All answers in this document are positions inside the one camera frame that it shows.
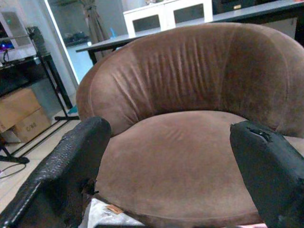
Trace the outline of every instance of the brown velvet upholstery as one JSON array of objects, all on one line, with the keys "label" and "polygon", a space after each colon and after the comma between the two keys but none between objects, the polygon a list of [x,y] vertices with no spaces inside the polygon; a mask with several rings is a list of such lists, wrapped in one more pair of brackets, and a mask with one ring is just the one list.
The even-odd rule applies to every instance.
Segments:
[{"label": "brown velvet upholstery", "polygon": [[184,27],[126,45],[77,92],[81,119],[112,127],[97,189],[156,227],[260,222],[229,125],[246,118],[303,138],[303,85],[304,49],[258,25]]}]

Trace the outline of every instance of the cardboard box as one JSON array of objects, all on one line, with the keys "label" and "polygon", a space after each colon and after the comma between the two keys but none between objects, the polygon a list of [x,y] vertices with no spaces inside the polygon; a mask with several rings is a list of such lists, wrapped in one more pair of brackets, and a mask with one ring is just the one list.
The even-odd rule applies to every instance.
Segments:
[{"label": "cardboard box", "polygon": [[50,121],[40,108],[32,115],[17,123],[1,136],[8,143],[27,143],[50,126]]},{"label": "cardboard box", "polygon": [[40,108],[35,94],[29,88],[20,89],[0,98],[0,133]]}]

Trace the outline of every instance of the curtain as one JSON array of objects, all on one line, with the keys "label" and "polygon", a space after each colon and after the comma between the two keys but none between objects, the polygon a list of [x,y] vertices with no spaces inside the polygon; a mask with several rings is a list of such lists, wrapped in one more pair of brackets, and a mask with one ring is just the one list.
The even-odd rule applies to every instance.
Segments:
[{"label": "curtain", "polygon": [[[102,20],[96,10],[95,0],[79,0],[84,8],[84,14],[89,26],[89,33],[92,44],[109,39]],[[97,61],[104,57],[109,51],[96,52]]]}]

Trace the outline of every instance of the armchair seat cushion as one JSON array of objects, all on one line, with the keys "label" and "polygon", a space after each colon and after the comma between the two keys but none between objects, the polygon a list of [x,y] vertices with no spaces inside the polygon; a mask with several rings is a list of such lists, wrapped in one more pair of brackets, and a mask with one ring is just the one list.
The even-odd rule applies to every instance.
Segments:
[{"label": "armchair seat cushion", "polygon": [[259,223],[229,142],[230,125],[243,120],[218,111],[142,120],[110,140],[96,188],[155,227]]}]

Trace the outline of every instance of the black cable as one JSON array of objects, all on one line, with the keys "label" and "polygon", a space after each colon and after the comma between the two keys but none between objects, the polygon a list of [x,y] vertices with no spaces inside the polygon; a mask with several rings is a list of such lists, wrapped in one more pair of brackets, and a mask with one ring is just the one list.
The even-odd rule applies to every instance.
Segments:
[{"label": "black cable", "polygon": [[5,168],[4,170],[2,170],[1,172],[4,172],[5,170],[7,170],[7,169],[9,169],[9,168],[11,168],[11,167],[17,166],[17,165],[24,165],[24,167],[23,167],[22,169],[16,171],[16,172],[13,172],[13,173],[9,174],[9,175],[6,175],[6,176],[4,176],[4,177],[0,177],[0,179],[6,178],[6,177],[9,177],[9,176],[11,176],[11,175],[14,175],[14,174],[16,174],[16,173],[18,173],[18,172],[21,172],[21,171],[24,170],[24,169],[26,168],[26,166],[27,166],[26,164],[20,164],[20,163],[18,163],[18,164],[14,164],[14,165],[11,165],[11,166],[9,166],[9,167],[6,167],[6,168]]}]

